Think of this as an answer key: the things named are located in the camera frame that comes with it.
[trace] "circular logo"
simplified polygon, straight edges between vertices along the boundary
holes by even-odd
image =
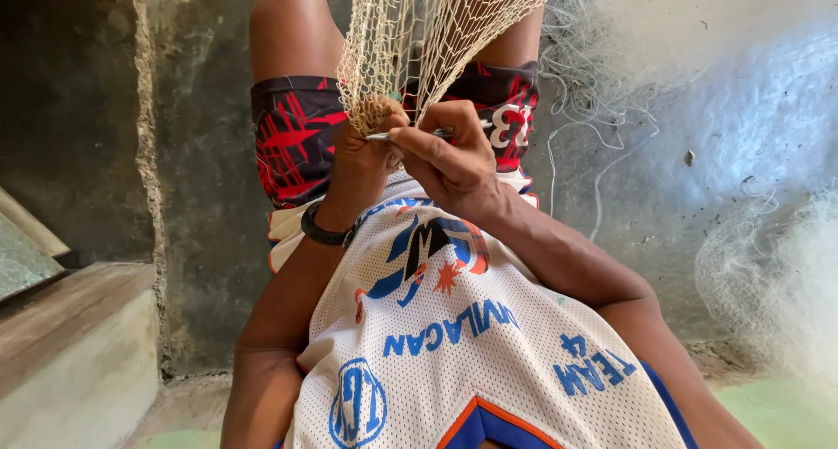
[[[387,399],[364,358],[355,358],[338,372],[338,394],[329,414],[329,432],[343,449],[372,442],[387,419]]]

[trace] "black and red shorts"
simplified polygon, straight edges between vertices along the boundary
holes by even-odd
[[[518,69],[472,62],[443,96],[442,101],[471,100],[480,118],[493,122],[485,132],[498,172],[518,170],[527,152],[537,78],[536,62]],[[334,162],[332,137],[347,119],[339,97],[336,79],[317,76],[282,76],[251,89],[259,178],[276,208],[299,207],[326,193]],[[415,102],[405,97],[405,109],[414,110]]]

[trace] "mesh jersey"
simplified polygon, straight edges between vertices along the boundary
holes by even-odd
[[[271,267],[302,238],[278,213]],[[404,173],[362,221],[314,311],[286,447],[685,447],[599,315]]]

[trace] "black watch strap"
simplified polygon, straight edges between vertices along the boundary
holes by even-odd
[[[346,248],[355,236],[357,224],[352,225],[352,228],[348,232],[341,233],[321,229],[317,226],[317,223],[314,222],[314,216],[317,215],[320,203],[322,203],[320,200],[312,202],[312,204],[309,205],[309,208],[306,208],[306,211],[302,214],[302,218],[300,219],[300,229],[306,236],[317,243],[326,244],[328,246],[343,246]]]

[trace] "hand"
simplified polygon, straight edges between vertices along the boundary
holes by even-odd
[[[451,144],[431,134],[442,127],[454,128]],[[503,214],[515,195],[495,175],[495,153],[470,101],[435,103],[418,128],[393,128],[390,140],[402,151],[407,173],[429,197],[479,228]]]
[[[402,105],[383,99],[390,115],[379,126],[384,132],[410,123]],[[378,202],[396,161],[392,144],[368,141],[346,121],[334,139],[334,165],[326,197],[314,218],[320,228],[349,231],[365,208]]]

